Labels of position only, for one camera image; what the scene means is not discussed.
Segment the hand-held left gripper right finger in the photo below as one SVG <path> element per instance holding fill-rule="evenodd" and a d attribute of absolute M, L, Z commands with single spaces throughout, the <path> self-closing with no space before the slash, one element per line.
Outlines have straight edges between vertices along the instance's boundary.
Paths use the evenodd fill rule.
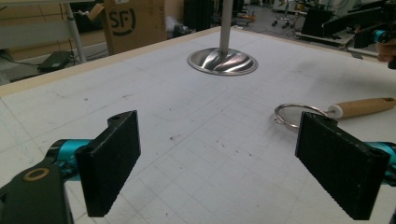
<path fill-rule="evenodd" d="M 362 142 L 334 119 L 304 112 L 295 156 L 355 220 L 368 220 L 383 184 L 396 187 L 396 144 Z"/>

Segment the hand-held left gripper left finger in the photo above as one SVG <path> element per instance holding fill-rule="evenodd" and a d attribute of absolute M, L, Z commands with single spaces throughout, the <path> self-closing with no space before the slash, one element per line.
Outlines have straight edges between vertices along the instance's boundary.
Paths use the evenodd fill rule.
<path fill-rule="evenodd" d="M 110 117 L 93 139 L 58 140 L 47 154 L 64 180 L 81 183 L 88 215 L 104 217 L 141 155 L 137 112 Z"/>

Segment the office chair wheeled base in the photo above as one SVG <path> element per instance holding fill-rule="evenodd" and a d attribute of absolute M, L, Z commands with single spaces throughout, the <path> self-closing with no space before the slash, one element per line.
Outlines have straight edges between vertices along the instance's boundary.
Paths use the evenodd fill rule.
<path fill-rule="evenodd" d="M 277 26 L 281 23 L 281 27 L 283 29 L 293 28 L 295 22 L 295 17 L 291 16 L 287 10 L 285 10 L 282 14 L 277 15 L 272 22 L 273 26 Z"/>

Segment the black flat device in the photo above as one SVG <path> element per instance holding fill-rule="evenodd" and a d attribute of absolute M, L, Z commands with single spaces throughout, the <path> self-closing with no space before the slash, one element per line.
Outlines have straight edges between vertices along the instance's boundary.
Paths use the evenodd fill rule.
<path fill-rule="evenodd" d="M 37 67 L 37 71 L 48 73 L 64 69 L 71 61 L 72 51 L 55 51 Z"/>

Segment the white metal table leg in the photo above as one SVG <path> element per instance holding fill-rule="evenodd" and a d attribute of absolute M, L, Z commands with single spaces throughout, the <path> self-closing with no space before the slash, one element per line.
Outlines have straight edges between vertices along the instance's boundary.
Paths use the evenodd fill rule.
<path fill-rule="evenodd" d="M 73 13 L 73 11 L 71 9 L 71 6 L 70 6 L 70 1 L 67 1 L 67 2 L 63 3 L 63 7 L 64 7 L 64 10 L 66 12 L 66 19 L 67 19 L 67 22 L 68 22 L 68 25 L 69 25 L 69 29 L 71 31 L 73 40 L 74 40 L 75 45 L 76 45 L 76 49 L 77 49 L 77 52 L 78 52 L 79 60 L 82 63 L 85 63 L 85 62 L 87 62 L 87 60 L 86 60 L 86 56 L 85 56 L 84 51 L 83 51 L 83 45 L 82 45 L 82 41 L 81 41 L 81 38 L 80 38 L 80 35 L 79 35 L 79 32 L 78 32 L 78 27 L 77 27 L 77 23 L 76 23 L 76 20 L 75 20 L 75 17 L 74 17 L 74 13 Z"/>

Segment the brown cardboard box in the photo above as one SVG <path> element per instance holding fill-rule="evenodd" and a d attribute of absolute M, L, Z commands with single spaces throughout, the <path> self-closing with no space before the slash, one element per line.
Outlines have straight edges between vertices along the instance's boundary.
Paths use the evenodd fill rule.
<path fill-rule="evenodd" d="M 103 28 L 110 55 L 167 38 L 164 0 L 104 0 L 103 7 Z"/>

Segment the metal stand with round base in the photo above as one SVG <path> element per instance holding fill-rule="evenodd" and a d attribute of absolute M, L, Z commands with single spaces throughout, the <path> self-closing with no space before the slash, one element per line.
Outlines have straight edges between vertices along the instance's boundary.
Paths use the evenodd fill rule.
<path fill-rule="evenodd" d="M 223 0 L 219 46 L 202 49 L 190 54 L 188 64 L 210 75 L 234 77 L 254 72 L 258 68 L 257 60 L 237 49 L 230 49 L 233 0 Z"/>

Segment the black cabinet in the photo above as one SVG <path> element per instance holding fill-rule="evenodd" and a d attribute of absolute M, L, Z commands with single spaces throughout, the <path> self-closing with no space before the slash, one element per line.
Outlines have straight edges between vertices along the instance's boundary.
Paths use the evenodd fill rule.
<path fill-rule="evenodd" d="M 209 29 L 213 9 L 213 0 L 184 0 L 183 22 L 197 32 Z"/>

